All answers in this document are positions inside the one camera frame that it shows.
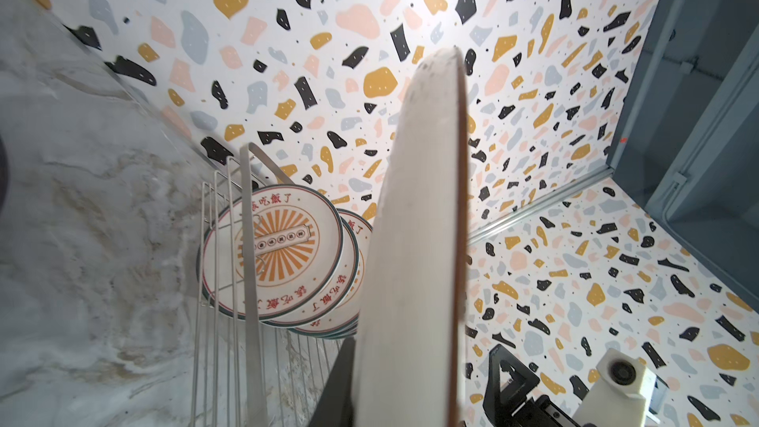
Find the white plate black stripes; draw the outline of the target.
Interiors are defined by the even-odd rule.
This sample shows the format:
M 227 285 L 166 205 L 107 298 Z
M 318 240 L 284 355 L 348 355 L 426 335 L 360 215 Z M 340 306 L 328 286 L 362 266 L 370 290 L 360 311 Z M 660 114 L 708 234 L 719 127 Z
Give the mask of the white plate black stripes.
M 464 399 L 466 86 L 461 52 L 424 59 L 399 114 L 360 312 L 358 426 L 454 426 Z

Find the sunburst plate green rim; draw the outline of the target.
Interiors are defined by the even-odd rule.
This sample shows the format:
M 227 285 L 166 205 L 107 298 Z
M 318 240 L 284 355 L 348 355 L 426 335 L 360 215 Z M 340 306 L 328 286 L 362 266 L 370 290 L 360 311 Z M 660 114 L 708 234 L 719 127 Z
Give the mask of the sunburst plate green rim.
M 343 249 L 339 265 L 329 282 L 307 304 L 289 314 L 264 321 L 264 324 L 278 328 L 310 325 L 332 312 L 347 297 L 358 271 L 359 248 L 354 231 L 349 223 L 342 219 L 342 225 Z

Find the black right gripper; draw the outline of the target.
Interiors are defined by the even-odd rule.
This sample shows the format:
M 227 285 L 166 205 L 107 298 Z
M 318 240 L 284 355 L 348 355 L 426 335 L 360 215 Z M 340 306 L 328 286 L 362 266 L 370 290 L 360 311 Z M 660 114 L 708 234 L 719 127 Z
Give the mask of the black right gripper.
M 482 406 L 489 421 L 509 427 L 580 427 L 547 395 L 529 399 L 540 380 L 505 346 L 489 352 L 487 374 Z

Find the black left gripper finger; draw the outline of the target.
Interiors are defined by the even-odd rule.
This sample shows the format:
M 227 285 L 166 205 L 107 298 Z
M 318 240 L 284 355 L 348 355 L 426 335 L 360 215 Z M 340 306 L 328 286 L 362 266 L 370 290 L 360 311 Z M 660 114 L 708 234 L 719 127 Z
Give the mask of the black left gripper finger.
M 351 427 L 354 407 L 351 399 L 356 340 L 344 340 L 309 427 Z

